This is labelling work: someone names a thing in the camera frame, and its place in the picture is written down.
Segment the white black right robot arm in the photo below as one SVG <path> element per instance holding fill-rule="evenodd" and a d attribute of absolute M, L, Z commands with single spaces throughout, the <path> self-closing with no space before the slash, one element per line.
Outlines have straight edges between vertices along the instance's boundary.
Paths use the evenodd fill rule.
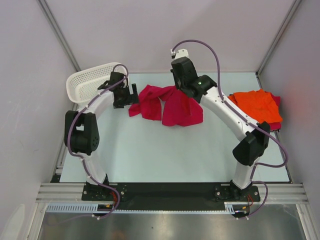
<path fill-rule="evenodd" d="M 250 117 L 240 118 L 230 107 L 240 114 L 243 112 L 219 92 L 218 84 L 212 78 L 208 75 L 199 76 L 188 57 L 175 58 L 171 62 L 170 71 L 177 89 L 211 110 L 238 139 L 238 145 L 232 150 L 237 164 L 230 194 L 235 200 L 242 201 L 249 194 L 254 164 L 269 144 L 269 137 L 261 131 L 270 133 L 270 125 L 266 122 L 258 123 Z"/>

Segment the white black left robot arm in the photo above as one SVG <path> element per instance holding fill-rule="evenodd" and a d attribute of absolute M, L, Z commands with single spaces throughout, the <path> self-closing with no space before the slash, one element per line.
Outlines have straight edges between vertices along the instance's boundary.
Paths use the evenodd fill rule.
<path fill-rule="evenodd" d="M 111 188 L 107 173 L 94 154 L 100 143 L 98 118 L 109 107 L 121 109 L 139 103 L 136 84 L 131 87 L 128 74 L 112 71 L 109 79 L 97 88 L 96 96 L 85 106 L 65 114 L 64 143 L 69 154 L 80 160 L 87 182 L 95 185 L 93 194 L 100 200 L 110 196 Z"/>

